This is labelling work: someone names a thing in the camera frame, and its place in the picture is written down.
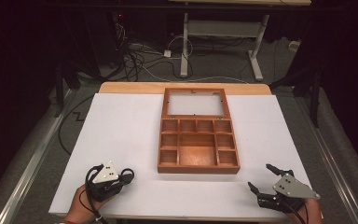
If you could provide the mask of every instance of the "wooden table edge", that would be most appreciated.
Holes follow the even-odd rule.
[[[170,0],[170,2],[307,7],[311,0]]]
[[[266,84],[178,83],[178,82],[104,82],[99,93],[163,94],[165,88],[225,89],[226,95],[271,95]]]

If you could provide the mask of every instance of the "desk leg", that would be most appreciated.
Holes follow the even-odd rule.
[[[180,76],[187,77],[187,60],[188,60],[188,53],[187,53],[187,24],[188,24],[188,13],[185,13],[185,19],[183,22],[183,49],[182,49],[182,61],[180,65]]]
[[[263,21],[261,22],[260,28],[258,29],[257,38],[255,40],[255,49],[249,50],[249,60],[251,61],[252,68],[254,70],[255,74],[255,80],[256,81],[262,81],[263,75],[261,74],[260,66],[257,62],[257,52],[260,48],[261,41],[263,40],[264,32],[266,31],[267,22],[269,21],[269,15],[265,15],[263,17]]]

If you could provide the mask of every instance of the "wooden frame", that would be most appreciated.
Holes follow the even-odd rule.
[[[169,114],[175,93],[220,96],[222,114]],[[240,161],[224,89],[167,88],[161,113],[158,172],[236,174]]]

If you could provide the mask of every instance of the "dark background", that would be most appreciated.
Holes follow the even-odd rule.
[[[343,2],[315,0],[312,4],[329,7]],[[286,36],[303,40],[288,76],[310,62],[317,64],[322,87],[358,153],[358,1],[348,3],[348,9],[339,16],[312,20],[292,14],[271,16],[265,38],[274,41]],[[48,109],[48,93],[55,85],[58,64],[76,65],[65,70],[63,75],[68,81],[74,78],[76,70],[98,76],[98,65],[114,62],[119,57],[110,45],[114,37],[105,16],[51,11],[35,1],[0,1],[0,178]],[[225,15],[224,19],[238,18],[243,19],[241,15]],[[101,27],[88,29],[93,22]],[[183,29],[180,13],[124,14],[123,22],[129,30],[161,45],[167,43],[171,33],[178,35]],[[301,77],[290,84],[310,86],[309,80]]]

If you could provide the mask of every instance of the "white desk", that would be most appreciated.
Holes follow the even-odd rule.
[[[101,209],[105,217],[282,221],[284,214],[258,206],[247,182],[251,181],[262,192],[275,193],[272,185],[280,177],[266,169],[266,163],[271,163],[283,170],[293,169],[297,179],[310,183],[276,97],[241,95],[238,92],[253,92],[259,87],[268,92],[265,85],[112,85],[111,90],[114,91],[116,85],[117,92],[121,93],[95,95],[51,204],[49,212],[52,214],[63,216],[69,209],[76,188],[84,183],[87,171],[110,160],[118,172],[127,167],[133,169],[135,178]],[[158,132],[163,94],[154,92],[159,92],[164,86],[184,85],[237,88],[238,91],[227,90],[241,162],[241,169],[236,175],[158,173]],[[124,91],[144,91],[148,94]]]
[[[170,0],[174,2],[189,3],[218,3],[218,4],[243,4],[263,6],[309,6],[310,0]],[[267,28],[269,15],[264,15],[261,22],[243,21],[190,21],[188,13],[185,13],[183,31],[183,50],[181,61],[181,77],[187,77],[187,38],[189,35],[214,35],[214,36],[236,36],[255,37],[255,47],[248,51],[249,61],[254,71],[255,80],[262,81],[263,75],[257,61],[257,53]]]

